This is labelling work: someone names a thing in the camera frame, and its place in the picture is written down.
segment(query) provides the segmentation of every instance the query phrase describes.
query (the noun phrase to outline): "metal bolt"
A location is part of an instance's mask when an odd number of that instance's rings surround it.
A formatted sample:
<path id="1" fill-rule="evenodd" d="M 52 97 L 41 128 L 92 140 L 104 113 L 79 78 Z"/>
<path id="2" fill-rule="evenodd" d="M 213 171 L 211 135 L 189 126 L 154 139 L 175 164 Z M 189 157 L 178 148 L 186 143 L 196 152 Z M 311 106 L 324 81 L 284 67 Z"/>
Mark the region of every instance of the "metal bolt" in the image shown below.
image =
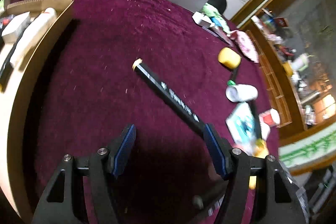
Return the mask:
<path id="1" fill-rule="evenodd" d="M 268 156 L 267 156 L 267 159 L 268 159 L 269 161 L 275 161 L 275 157 L 272 156 L 272 155 L 268 155 Z"/>
<path id="2" fill-rule="evenodd" d="M 107 149 L 105 147 L 102 147 L 98 150 L 99 155 L 105 155 L 107 153 Z"/>
<path id="3" fill-rule="evenodd" d="M 236 148 L 236 147 L 234 149 L 232 149 L 232 152 L 235 155 L 240 155 L 242 153 L 242 151 L 239 148 Z"/>
<path id="4" fill-rule="evenodd" d="M 69 161 L 71 158 L 72 158 L 71 155 L 66 154 L 66 155 L 64 155 L 63 160 L 64 160 L 64 161 Z"/>

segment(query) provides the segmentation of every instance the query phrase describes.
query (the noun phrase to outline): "black stick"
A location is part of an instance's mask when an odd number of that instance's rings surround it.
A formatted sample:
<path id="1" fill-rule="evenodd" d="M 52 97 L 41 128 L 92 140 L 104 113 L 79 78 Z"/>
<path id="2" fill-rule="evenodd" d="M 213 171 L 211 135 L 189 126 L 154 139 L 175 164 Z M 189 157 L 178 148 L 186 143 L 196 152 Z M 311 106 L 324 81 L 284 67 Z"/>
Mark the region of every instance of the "black stick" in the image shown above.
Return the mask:
<path id="1" fill-rule="evenodd" d="M 133 63 L 133 70 L 145 83 L 193 130 L 203 138 L 204 122 L 170 89 L 166 83 L 138 59 Z"/>

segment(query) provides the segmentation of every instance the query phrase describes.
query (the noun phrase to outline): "white bottle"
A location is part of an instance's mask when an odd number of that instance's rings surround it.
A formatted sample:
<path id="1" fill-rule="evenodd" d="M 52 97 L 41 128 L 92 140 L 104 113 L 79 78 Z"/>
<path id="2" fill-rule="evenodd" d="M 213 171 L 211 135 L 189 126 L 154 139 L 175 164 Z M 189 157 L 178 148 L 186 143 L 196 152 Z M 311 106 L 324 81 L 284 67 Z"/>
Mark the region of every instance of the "white bottle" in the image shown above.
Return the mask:
<path id="1" fill-rule="evenodd" d="M 19 63 L 27 52 L 40 41 L 47 30 L 55 22 L 57 16 L 54 8 L 47 8 L 24 31 L 18 41 L 16 49 L 10 59 L 13 68 Z"/>

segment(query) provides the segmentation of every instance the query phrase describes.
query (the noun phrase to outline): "red and white cup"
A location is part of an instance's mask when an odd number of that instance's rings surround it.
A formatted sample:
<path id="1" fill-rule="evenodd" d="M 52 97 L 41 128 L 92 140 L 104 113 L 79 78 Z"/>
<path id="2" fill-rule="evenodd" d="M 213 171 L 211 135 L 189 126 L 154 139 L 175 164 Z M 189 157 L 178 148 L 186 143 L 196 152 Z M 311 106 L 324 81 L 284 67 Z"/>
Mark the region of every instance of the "red and white cup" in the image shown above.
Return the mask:
<path id="1" fill-rule="evenodd" d="M 269 127 L 274 127 L 280 124 L 279 113 L 273 108 L 260 113 L 259 119 L 266 123 Z"/>

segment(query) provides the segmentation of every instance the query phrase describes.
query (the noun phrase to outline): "maroon tablecloth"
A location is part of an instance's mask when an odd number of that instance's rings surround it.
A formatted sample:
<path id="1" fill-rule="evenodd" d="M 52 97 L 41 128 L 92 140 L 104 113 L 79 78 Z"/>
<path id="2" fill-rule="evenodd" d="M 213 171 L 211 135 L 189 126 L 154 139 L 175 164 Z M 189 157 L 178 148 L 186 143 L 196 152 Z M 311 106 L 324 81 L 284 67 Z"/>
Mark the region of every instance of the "maroon tablecloth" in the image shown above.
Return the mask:
<path id="1" fill-rule="evenodd" d="M 135 147 L 118 179 L 125 223 L 186 223 L 192 196 L 213 183 L 211 159 L 203 140 L 139 79 L 132 64 L 142 58 L 233 143 L 225 123 L 236 105 L 225 96 L 230 72 L 217 61 L 227 45 L 167 0 L 75 0 L 73 17 L 40 75 L 26 120 L 24 168 L 32 205 L 64 154 L 96 152 L 134 123 Z M 236 81 L 258 89 L 259 112 L 270 108 L 257 64 L 243 58 Z M 268 148 L 277 155 L 275 128 Z M 250 192 L 244 223 L 252 206 Z M 86 207 L 94 223 L 89 199 Z M 213 221 L 214 216 L 204 223 Z"/>

